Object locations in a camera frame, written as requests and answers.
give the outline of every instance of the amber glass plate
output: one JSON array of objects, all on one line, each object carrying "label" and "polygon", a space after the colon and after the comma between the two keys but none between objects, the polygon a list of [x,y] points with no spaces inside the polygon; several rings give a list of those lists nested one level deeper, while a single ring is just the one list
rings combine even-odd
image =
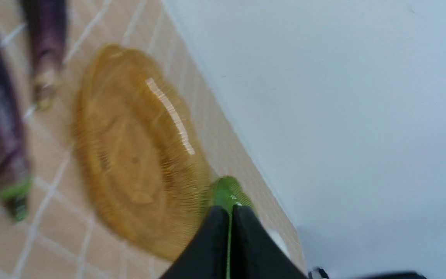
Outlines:
[{"label": "amber glass plate", "polygon": [[149,56],[108,45],[89,65],[77,107],[77,150],[99,216],[175,260],[201,224],[210,183],[187,105]]}]

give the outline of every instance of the eggplant stem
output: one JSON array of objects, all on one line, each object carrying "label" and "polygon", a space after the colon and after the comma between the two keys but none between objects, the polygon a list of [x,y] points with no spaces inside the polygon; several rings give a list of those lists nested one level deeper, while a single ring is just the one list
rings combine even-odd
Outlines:
[{"label": "eggplant stem", "polygon": [[39,59],[34,76],[34,90],[38,110],[50,108],[53,97],[61,85],[60,70],[53,55],[47,53]]}]

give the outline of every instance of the white wall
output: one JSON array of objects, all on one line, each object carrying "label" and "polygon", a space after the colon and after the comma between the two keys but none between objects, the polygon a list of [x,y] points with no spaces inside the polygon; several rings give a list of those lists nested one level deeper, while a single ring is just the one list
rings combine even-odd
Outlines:
[{"label": "white wall", "polygon": [[446,0],[166,0],[308,266],[446,278]]}]

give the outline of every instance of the black object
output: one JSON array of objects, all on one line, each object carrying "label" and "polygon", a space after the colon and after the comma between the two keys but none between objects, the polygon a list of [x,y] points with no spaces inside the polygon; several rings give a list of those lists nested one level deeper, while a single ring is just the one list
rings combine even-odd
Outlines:
[{"label": "black object", "polygon": [[225,279],[229,222],[222,207],[210,208],[193,240],[161,279]]},{"label": "black object", "polygon": [[363,277],[362,279],[426,279],[426,277],[416,272],[410,271],[378,274],[374,276]]},{"label": "black object", "polygon": [[[161,279],[225,279],[228,213],[212,207],[199,231]],[[307,279],[269,237],[250,207],[233,207],[232,279]]]}]

